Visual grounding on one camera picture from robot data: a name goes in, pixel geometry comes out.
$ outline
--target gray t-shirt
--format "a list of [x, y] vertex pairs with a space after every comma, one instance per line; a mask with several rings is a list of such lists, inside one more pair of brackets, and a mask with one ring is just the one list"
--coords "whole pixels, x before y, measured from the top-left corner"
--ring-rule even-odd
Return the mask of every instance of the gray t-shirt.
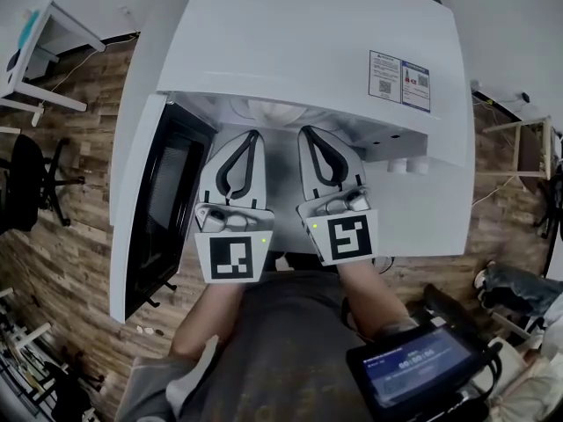
[[[340, 321], [332, 273], [267, 273], [249, 287], [230, 342], [182, 406], [179, 420], [372, 420], [346, 364], [365, 343]], [[405, 328], [413, 324], [406, 321]], [[194, 368], [136, 360], [117, 420], [174, 420], [167, 384]]]

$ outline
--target black office chair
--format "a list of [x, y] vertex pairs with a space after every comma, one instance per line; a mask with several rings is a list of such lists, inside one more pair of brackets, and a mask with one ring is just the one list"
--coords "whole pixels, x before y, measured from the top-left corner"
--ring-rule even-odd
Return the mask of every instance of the black office chair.
[[4, 171], [0, 177], [0, 234], [8, 229], [30, 231], [37, 222], [39, 209], [54, 210], [63, 227], [70, 226], [70, 219], [62, 215], [56, 187], [83, 185], [84, 177], [56, 180], [62, 146], [68, 145], [62, 139], [56, 147], [53, 159], [44, 158], [39, 146], [27, 136], [20, 135], [11, 152], [11, 161], [0, 160]]
[[56, 404], [51, 411], [51, 418], [55, 422], [80, 422], [84, 412], [91, 408], [91, 404], [88, 394], [80, 387], [78, 376], [72, 371], [67, 374], [50, 362], [45, 363], [45, 369], [49, 372], [48, 379], [55, 379], [55, 383], [35, 400], [35, 403], [40, 404], [55, 392]]

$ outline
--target tablet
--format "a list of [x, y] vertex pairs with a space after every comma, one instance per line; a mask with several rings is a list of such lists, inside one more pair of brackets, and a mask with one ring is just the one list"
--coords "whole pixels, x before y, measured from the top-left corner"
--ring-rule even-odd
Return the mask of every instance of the tablet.
[[452, 329], [416, 328], [347, 353], [366, 403], [378, 417], [413, 414], [453, 394], [474, 373], [478, 352]]

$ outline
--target tablet screen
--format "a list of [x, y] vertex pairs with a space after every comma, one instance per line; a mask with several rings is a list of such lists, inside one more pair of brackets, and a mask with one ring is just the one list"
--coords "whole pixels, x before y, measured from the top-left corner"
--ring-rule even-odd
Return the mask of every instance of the tablet screen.
[[447, 330], [420, 338], [363, 361], [374, 397], [383, 407], [400, 403], [468, 360], [472, 354]]

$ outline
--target white power cord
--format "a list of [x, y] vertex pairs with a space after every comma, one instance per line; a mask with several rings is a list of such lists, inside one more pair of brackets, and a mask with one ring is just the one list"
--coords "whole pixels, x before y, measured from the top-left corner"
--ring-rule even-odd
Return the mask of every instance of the white power cord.
[[475, 205], [477, 205], [477, 204], [480, 203], [481, 201], [488, 199], [491, 195], [493, 195], [494, 193], [496, 193], [497, 191], [499, 191], [500, 189], [502, 189], [504, 186], [506, 186], [508, 183], [510, 183], [510, 180], [512, 180], [513, 178], [515, 178], [515, 176], [510, 177], [508, 180], [506, 180], [506, 181], [504, 182], [504, 185], [495, 188], [494, 190], [492, 190], [490, 193], [488, 193], [488, 194], [487, 194], [485, 197], [483, 197], [482, 199], [475, 200], [475, 201], [472, 203], [472, 207], [474, 207]]
[[[490, 111], [491, 113], [493, 113], [493, 119], [494, 119], [494, 125], [498, 126], [499, 125], [499, 121], [496, 119], [496, 110], [494, 108], [492, 108], [490, 105], [488, 105], [485, 102], [481, 102], [481, 101], [476, 101], [473, 103], [473, 106], [483, 106], [487, 111]], [[507, 136], [501, 131], [501, 135], [504, 138], [504, 140], [507, 142], [507, 144], [510, 147], [513, 147], [512, 142], [510, 142], [507, 138]]]
[[[136, 36], [134, 36], [134, 37], [132, 37], [131, 39], [128, 39], [128, 40], [118, 40], [117, 42], [112, 42], [112, 43], [110, 43], [110, 44], [107, 44], [106, 47], [113, 46], [113, 45], [115, 45], [115, 44], [126, 44], [126, 43], [128, 43], [128, 42], [131, 42], [131, 40], [135, 40], [135, 39], [137, 39]], [[82, 66], [84, 65], [84, 63], [87, 62], [90, 58], [92, 58], [96, 53], [101, 53], [101, 52], [99, 52], [98, 50], [94, 50], [92, 53], [90, 53], [88, 56], [86, 56], [86, 59], [84, 59], [84, 61], [82, 61], [80, 64], [78, 64], [73, 70], [71, 70], [71, 71], [67, 74], [67, 76], [66, 76], [65, 78], [63, 78], [59, 83], [57, 83], [57, 85], [56, 85], [53, 89], [51, 89], [50, 91], [53, 92], [56, 88], [58, 88], [61, 84], [63, 84], [63, 83], [67, 80], [67, 78], [72, 75], [72, 73], [73, 73], [75, 70], [77, 70], [77, 69], [79, 69], [80, 67], [82, 67]]]

